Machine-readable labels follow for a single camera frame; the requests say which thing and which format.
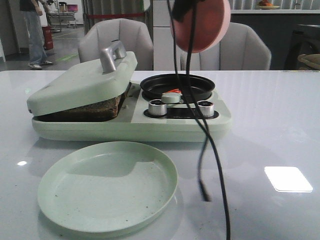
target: grey chair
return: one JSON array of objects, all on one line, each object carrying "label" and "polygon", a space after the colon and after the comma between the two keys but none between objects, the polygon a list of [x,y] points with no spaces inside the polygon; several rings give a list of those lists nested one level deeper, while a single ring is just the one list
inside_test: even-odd
[{"label": "grey chair", "polygon": [[111,45],[113,40],[122,41],[126,51],[135,53],[136,70],[153,69],[154,47],[146,24],[125,18],[96,23],[79,43],[80,62],[98,59],[100,50]]},{"label": "grey chair", "polygon": [[[187,53],[181,54],[186,70]],[[269,70],[271,52],[249,26],[231,22],[219,44],[191,56],[190,70]]]}]

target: frying pan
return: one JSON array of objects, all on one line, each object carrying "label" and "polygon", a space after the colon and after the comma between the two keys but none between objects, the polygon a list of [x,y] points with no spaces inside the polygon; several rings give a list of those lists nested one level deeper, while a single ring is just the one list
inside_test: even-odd
[{"label": "frying pan", "polygon": [[[184,87],[182,90],[185,90],[185,95],[183,97],[188,103],[191,103],[192,99],[187,88],[187,75],[179,74],[179,78]],[[211,80],[197,75],[190,75],[190,84],[197,101],[209,98],[215,88],[215,84]],[[163,93],[180,88],[177,76],[174,73],[148,77],[142,80],[140,87],[143,90],[143,95],[148,99],[161,99]]]}]

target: white table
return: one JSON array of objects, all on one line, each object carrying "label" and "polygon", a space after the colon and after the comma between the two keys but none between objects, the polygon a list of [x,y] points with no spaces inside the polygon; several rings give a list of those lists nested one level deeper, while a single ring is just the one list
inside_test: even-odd
[{"label": "white table", "polygon": [[[95,142],[39,138],[27,98],[63,71],[0,72],[0,235],[3,240],[84,240],[48,220],[37,188],[59,159]],[[132,81],[161,72],[135,72]],[[232,113],[217,142],[224,170],[233,240],[318,240],[320,237],[320,72],[203,71]],[[178,190],[146,228],[116,239],[223,240],[225,217],[216,162],[207,151],[203,178],[213,201],[202,202],[196,181],[201,143],[149,142],[177,166]],[[276,191],[265,167],[297,167],[311,192]]]}]

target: black cable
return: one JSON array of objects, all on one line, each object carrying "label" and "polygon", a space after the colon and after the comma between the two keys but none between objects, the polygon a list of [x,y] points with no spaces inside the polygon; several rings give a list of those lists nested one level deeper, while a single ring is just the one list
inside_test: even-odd
[{"label": "black cable", "polygon": [[[173,57],[174,57],[174,70],[175,70],[175,74],[177,76],[177,81],[178,84],[180,86],[182,95],[184,95],[183,93],[183,85],[180,81],[179,78],[179,74],[178,74],[178,68],[177,68],[177,48],[176,48],[176,31],[175,31],[175,24],[173,21],[173,16],[172,16],[172,11],[171,11],[171,7],[170,7],[170,2],[169,0],[166,0],[167,2],[167,7],[168,7],[168,11],[169,11],[169,15],[170,15],[170,21],[171,21],[171,26],[172,26],[172,35],[173,35]],[[191,99],[195,105],[195,109],[197,111],[197,113],[200,115],[204,126],[200,123],[200,121],[198,120],[197,116],[194,114],[194,112],[191,110],[190,105],[187,101],[187,99],[185,98],[185,102],[186,105],[188,107],[188,109],[192,112],[194,119],[196,120],[196,122],[198,123],[198,125],[200,126],[200,128],[203,130],[203,132],[205,133],[205,140],[204,143],[202,145],[201,148],[201,153],[199,156],[199,161],[198,161],[198,166],[197,166],[197,176],[198,176],[198,183],[199,183],[199,187],[200,187],[200,191],[202,193],[202,197],[205,201],[210,201],[210,197],[207,194],[205,185],[202,182],[202,178],[201,178],[201,169],[202,169],[202,160],[203,160],[203,155],[204,152],[206,150],[207,147],[207,143],[208,141],[211,144],[211,147],[213,149],[214,155],[215,155],[215,159],[216,159],[216,163],[217,163],[217,168],[218,168],[218,173],[219,173],[219,179],[220,179],[220,186],[221,186],[221,193],[222,193],[222,199],[223,199],[223,206],[224,206],[224,213],[225,213],[225,224],[226,224],[226,239],[230,240],[231,239],[231,223],[230,223],[230,214],[229,214],[229,208],[228,208],[228,201],[227,201],[227,193],[226,193],[226,188],[225,188],[225,181],[224,181],[224,177],[223,177],[223,171],[222,171],[222,166],[221,166],[221,162],[220,162],[220,157],[217,151],[217,147],[215,145],[215,142],[210,134],[209,131],[209,126],[207,124],[206,119],[204,118],[203,114],[200,111],[200,108],[197,104],[197,101],[195,99],[193,90],[191,88],[191,83],[190,83],[190,62],[191,62],[191,54],[192,54],[192,49],[193,49],[193,41],[194,41],[194,35],[195,35],[195,27],[196,27],[196,16],[197,16],[197,2],[194,1],[193,2],[193,8],[192,8],[192,26],[191,26],[191,33],[190,33],[190,40],[189,40],[189,46],[188,46],[188,53],[187,53],[187,62],[186,62],[186,76],[187,76],[187,83],[188,83],[188,87],[189,87],[189,92],[191,95]]]}]

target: plastic plate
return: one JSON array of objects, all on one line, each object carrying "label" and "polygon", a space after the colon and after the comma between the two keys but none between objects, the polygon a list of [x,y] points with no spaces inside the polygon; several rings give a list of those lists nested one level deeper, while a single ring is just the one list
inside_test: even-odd
[{"label": "plastic plate", "polygon": [[38,204],[54,223],[115,237],[159,216],[175,194],[178,174],[162,151],[137,142],[105,142],[55,163],[38,187]]}]

